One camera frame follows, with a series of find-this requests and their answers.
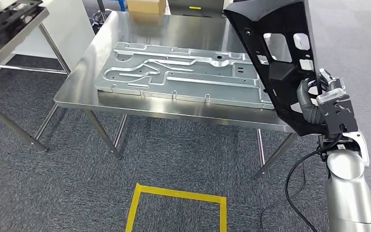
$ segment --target yellow tape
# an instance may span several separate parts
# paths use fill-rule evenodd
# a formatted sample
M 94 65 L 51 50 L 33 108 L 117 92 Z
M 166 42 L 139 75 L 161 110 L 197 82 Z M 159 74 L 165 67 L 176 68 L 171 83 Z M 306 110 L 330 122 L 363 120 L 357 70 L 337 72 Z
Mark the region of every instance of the yellow tape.
M 168 197 L 179 197 L 184 199 L 214 202 L 220 204 L 220 232 L 227 231 L 227 198 L 221 196 L 214 196 L 209 194 L 202 194 L 196 192 L 186 192 L 179 190 L 172 190 L 167 188 L 157 188 L 151 186 L 143 186 L 139 183 L 136 184 L 134 189 L 133 198 L 131 200 L 131 206 L 128 211 L 126 232 L 131 232 L 134 223 L 134 217 L 136 216 L 137 206 L 139 205 L 140 194 L 142 192 L 162 195 Z

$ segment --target gray carpet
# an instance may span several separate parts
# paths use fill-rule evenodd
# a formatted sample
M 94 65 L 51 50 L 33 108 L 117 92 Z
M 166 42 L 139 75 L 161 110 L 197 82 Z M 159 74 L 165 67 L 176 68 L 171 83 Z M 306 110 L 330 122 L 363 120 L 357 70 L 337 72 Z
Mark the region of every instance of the gray carpet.
M 371 153 L 371 0 L 313 0 L 311 8 L 319 63 L 344 77 Z M 11 62 L 59 68 L 47 59 Z M 0 71 L 0 109 L 34 133 L 64 79 Z M 114 135 L 120 116 L 96 114 Z M 285 136 L 265 131 L 266 153 Z M 82 111 L 60 109 L 42 142 L 51 150 L 37 152 L 0 122 L 0 231 L 122 231 L 136 182 L 226 196 L 229 231 L 261 231 L 261 221 L 263 231 L 309 231 L 283 184 L 291 165 L 315 148 L 314 137 L 296 141 L 261 181 L 250 128 L 129 116 L 116 161 Z M 326 171 L 318 158 L 304 169 L 305 185 L 302 167 L 292 177 L 292 194 L 303 187 L 294 202 L 326 231 Z M 367 179 L 371 185 L 371 168 Z M 214 203 L 145 194 L 133 231 L 218 231 L 218 213 Z

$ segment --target metal plate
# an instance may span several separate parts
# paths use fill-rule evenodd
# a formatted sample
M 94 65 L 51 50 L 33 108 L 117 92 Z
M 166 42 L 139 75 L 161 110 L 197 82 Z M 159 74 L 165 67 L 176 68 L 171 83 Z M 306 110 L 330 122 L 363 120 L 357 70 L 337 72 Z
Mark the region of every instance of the metal plate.
M 117 43 L 98 90 L 273 109 L 247 54 Z

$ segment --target silver robot arm segment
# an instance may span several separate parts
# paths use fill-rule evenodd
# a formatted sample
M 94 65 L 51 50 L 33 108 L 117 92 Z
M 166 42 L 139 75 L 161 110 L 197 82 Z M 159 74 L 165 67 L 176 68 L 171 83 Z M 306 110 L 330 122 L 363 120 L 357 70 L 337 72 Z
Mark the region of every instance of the silver robot arm segment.
M 329 231 L 371 232 L 371 192 L 362 157 L 349 149 L 336 149 L 328 153 L 327 167 Z

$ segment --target black plastic part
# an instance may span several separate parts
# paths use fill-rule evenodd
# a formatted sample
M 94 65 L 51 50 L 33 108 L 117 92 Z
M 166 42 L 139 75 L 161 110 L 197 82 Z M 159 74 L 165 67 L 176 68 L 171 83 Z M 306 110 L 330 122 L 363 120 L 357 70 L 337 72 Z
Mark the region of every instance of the black plastic part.
M 0 12 L 0 44 L 12 39 L 42 10 L 41 0 L 18 0 Z
M 291 109 L 298 102 L 297 87 L 302 79 L 314 78 L 318 92 L 322 93 L 320 77 L 314 70 L 303 70 L 300 59 L 314 60 L 312 43 L 309 50 L 296 48 L 294 35 L 303 33 L 308 38 L 307 9 L 305 0 L 249 0 L 232 3 L 224 14 L 242 44 L 265 86 L 278 116 L 299 135 L 326 134 L 327 128 L 307 122 L 301 113 Z M 264 40 L 265 33 L 285 36 L 292 62 L 273 59 Z M 258 56 L 266 56 L 269 65 L 261 64 Z
M 322 147 L 329 145 L 330 142 L 331 142 L 331 140 L 322 138 Z M 328 152 L 329 151 L 338 150 L 339 147 L 341 147 L 342 149 L 351 150 L 351 151 L 354 151 L 354 152 L 360 154 L 360 146 L 359 146 L 359 144 L 357 142 L 355 142 L 354 140 L 348 138 L 348 137 L 343 136 L 338 141 L 338 143 L 336 144 L 336 146 L 334 146 L 331 149 L 329 149 Z M 327 152 L 323 153 L 323 156 L 326 157 L 326 159 L 327 159 L 328 158 Z
M 352 102 L 349 95 L 324 102 L 319 106 L 324 115 L 329 133 L 355 132 L 358 131 Z

